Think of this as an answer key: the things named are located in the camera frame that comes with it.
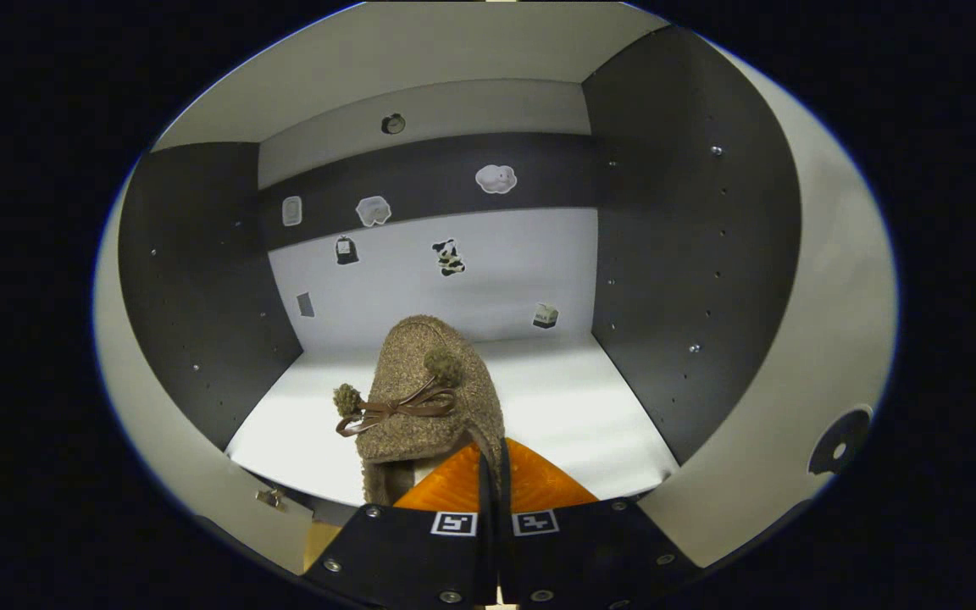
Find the brown fuzzy shoe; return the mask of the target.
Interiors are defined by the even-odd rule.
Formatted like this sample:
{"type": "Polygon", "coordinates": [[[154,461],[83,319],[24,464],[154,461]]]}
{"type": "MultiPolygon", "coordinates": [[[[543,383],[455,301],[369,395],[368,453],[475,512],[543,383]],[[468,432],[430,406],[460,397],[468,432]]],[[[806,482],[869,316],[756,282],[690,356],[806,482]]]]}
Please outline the brown fuzzy shoe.
{"type": "Polygon", "coordinates": [[[367,394],[333,391],[336,433],[353,439],[363,499],[394,506],[412,490],[419,461],[471,446],[492,490],[502,487],[505,424],[485,362],[457,329],[429,315],[400,320],[385,336],[367,394]]]}

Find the white cat sticker cabinet door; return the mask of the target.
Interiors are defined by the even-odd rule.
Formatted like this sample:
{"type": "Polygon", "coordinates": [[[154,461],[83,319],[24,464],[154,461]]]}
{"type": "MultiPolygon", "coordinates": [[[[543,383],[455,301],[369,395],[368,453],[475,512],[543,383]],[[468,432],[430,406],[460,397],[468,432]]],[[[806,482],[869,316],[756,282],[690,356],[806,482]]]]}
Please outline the white cat sticker cabinet door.
{"type": "Polygon", "coordinates": [[[811,456],[845,414],[878,412],[899,321],[890,232],[851,155],[794,94],[721,54],[789,142],[802,233],[789,305],[756,377],[697,453],[639,502],[698,568],[731,563],[835,481],[810,471],[811,456]]]}

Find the white shoe cabinet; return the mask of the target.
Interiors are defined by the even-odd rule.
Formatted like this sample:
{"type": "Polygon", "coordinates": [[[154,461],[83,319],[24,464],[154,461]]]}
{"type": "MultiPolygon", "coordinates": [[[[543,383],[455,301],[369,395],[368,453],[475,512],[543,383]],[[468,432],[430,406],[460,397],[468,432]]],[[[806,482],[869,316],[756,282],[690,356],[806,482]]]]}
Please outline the white shoe cabinet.
{"type": "Polygon", "coordinates": [[[412,313],[487,360],[507,435],[653,489],[774,338],[789,146],[692,30],[619,3],[364,3],[217,82],[132,170],[119,274],[178,409],[252,475],[360,503],[328,402],[412,313]]]}

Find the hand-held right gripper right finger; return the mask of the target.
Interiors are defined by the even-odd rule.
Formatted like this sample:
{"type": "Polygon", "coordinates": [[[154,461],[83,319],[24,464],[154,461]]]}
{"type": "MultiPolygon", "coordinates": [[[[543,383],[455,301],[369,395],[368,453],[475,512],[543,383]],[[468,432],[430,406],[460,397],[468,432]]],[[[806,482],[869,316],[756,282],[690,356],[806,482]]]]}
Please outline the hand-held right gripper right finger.
{"type": "Polygon", "coordinates": [[[700,567],[634,498],[520,508],[510,441],[501,443],[501,456],[496,566],[508,605],[655,607],[700,579],[700,567]]]}

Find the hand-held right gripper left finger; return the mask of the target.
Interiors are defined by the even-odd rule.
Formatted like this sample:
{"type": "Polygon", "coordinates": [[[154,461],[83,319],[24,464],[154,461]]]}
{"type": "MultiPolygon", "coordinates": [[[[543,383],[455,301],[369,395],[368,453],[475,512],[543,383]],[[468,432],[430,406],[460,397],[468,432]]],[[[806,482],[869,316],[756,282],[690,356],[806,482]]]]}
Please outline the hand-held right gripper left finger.
{"type": "Polygon", "coordinates": [[[302,579],[348,607],[488,607],[498,597],[491,469],[474,444],[431,472],[461,486],[470,509],[365,503],[302,579]]]}

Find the white camera sticker cabinet door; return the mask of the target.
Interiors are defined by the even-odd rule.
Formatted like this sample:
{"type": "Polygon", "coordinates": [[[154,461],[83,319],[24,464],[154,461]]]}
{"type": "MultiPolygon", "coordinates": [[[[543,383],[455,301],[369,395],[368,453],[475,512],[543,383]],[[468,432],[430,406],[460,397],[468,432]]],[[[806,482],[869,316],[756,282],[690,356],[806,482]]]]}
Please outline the white camera sticker cabinet door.
{"type": "Polygon", "coordinates": [[[133,332],[119,274],[119,231],[130,180],[124,179],[103,228],[94,267],[91,319],[103,386],[121,431],[147,474],[191,524],[234,552],[301,582],[311,510],[283,499],[207,440],[159,382],[133,332]]]}

